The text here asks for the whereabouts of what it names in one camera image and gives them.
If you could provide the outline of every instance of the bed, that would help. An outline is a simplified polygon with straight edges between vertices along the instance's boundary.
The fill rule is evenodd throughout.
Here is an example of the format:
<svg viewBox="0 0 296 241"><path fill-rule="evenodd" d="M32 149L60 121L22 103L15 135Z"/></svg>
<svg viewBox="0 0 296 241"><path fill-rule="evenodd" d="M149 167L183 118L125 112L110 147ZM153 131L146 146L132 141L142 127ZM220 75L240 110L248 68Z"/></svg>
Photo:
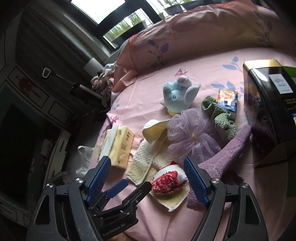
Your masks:
<svg viewBox="0 0 296 241"><path fill-rule="evenodd" d="M236 0L187 11L162 21L131 37L123 48L115 69L112 107L98 137L90 168L97 164L106 130L113 124L135 132L129 164L141 140L142 128L151 119L170 118L160 104L162 86L186 75L193 84L201 83L192 107L200 108L208 95L216 97L221 88L239 93L237 132L247 124L243 108L242 65L247 60L277 59L296 67L296 46L277 15L250 0ZM296 198L287 197L288 163L256 169L259 157L252 137L244 153L231 168L247 182L262 210L270 241L276 241L296 213ZM105 183L108 189L124 177L113 168ZM135 186L129 184L107 207L121 201ZM224 211L216 241L223 238L229 209ZM186 207L186 200L174 211L159 204L151 195L139 204L139 222L126 234L140 241L191 240L203 212Z"/></svg>

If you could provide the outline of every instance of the black box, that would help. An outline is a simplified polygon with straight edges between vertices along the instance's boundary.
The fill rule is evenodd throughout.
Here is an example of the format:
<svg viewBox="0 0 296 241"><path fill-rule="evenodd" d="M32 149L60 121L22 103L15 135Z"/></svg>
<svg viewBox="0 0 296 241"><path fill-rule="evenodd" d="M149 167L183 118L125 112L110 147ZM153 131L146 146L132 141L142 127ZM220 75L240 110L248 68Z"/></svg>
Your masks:
<svg viewBox="0 0 296 241"><path fill-rule="evenodd" d="M288 161L296 153L296 84L277 60L243 65L244 108L261 161Z"/></svg>

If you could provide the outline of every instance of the yellow and white cloth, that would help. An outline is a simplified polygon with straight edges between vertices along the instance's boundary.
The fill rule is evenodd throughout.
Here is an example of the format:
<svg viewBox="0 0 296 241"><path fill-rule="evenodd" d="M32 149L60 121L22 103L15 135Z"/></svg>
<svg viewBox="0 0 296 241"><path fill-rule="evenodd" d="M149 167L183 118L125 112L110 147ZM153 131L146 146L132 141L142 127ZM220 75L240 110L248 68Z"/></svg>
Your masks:
<svg viewBox="0 0 296 241"><path fill-rule="evenodd" d="M134 155L133 163L126 171L127 178L135 185L140 185L144 181L151 182L161 168L178 160L177 156L168 153L168 146L170 145L167 130L168 122L169 120L150 120L145 124L142 131L145 139ZM150 192L158 202L169 209L169 212L175 210L184 201L188 193L188 183L181 190L171 194L159 195Z"/></svg>

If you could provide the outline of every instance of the gray curtain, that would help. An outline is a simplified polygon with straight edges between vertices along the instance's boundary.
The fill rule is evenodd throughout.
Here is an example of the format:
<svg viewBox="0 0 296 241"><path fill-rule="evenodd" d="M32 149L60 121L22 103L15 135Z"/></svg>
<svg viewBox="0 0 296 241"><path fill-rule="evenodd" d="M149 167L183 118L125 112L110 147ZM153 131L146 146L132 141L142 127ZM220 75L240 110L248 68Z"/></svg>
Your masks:
<svg viewBox="0 0 296 241"><path fill-rule="evenodd" d="M71 82L91 88L91 76L83 67L92 57L85 43L37 1L24 9L16 41L17 64L49 94L79 114L91 106L69 94L70 84L52 75L44 80L41 74L48 67Z"/></svg>

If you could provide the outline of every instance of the white plastic bag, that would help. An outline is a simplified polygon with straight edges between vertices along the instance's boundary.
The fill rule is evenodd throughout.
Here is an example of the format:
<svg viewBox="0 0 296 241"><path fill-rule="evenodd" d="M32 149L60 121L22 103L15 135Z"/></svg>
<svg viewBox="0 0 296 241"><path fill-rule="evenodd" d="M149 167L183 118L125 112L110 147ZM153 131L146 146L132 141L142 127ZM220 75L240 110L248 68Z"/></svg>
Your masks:
<svg viewBox="0 0 296 241"><path fill-rule="evenodd" d="M94 151L94 148L91 148L91 147L87 147L87 146L78 147L78 152L80 154L80 157L83 163L82 167L76 170L76 174L78 177L84 177L85 174L88 172L93 151Z"/></svg>

